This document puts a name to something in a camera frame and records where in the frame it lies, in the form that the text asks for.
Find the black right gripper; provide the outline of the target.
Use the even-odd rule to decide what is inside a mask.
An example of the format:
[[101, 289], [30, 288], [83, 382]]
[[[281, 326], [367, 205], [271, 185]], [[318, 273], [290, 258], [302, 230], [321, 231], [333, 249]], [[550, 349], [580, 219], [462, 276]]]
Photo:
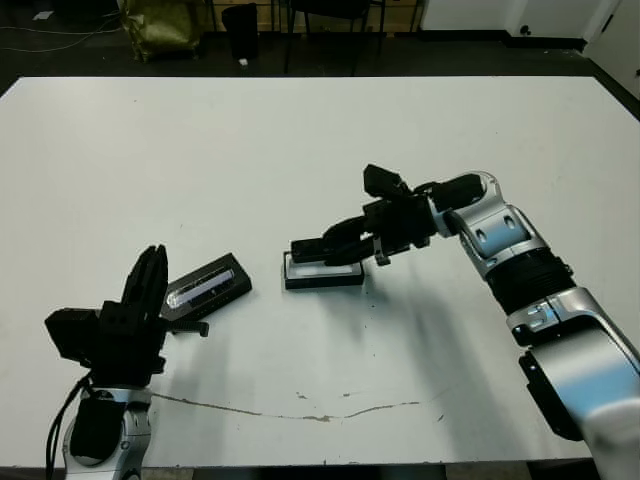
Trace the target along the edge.
[[[325, 265], [355, 264], [374, 255], [378, 266], [386, 266], [392, 255], [430, 244], [433, 215], [425, 195], [380, 199], [365, 205], [363, 213], [325, 231], [325, 242], [350, 242], [333, 248], [323, 260]], [[365, 231], [373, 239], [360, 240]]]

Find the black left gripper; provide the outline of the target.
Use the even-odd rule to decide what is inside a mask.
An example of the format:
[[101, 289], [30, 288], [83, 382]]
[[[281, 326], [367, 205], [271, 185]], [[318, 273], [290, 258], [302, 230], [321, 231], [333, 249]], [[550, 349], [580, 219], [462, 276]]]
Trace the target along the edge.
[[88, 354], [93, 382], [100, 386], [146, 386], [164, 371], [160, 355], [169, 333], [206, 337], [203, 321], [170, 321], [161, 316], [168, 285], [164, 245], [142, 252], [129, 273], [121, 302], [106, 301]]

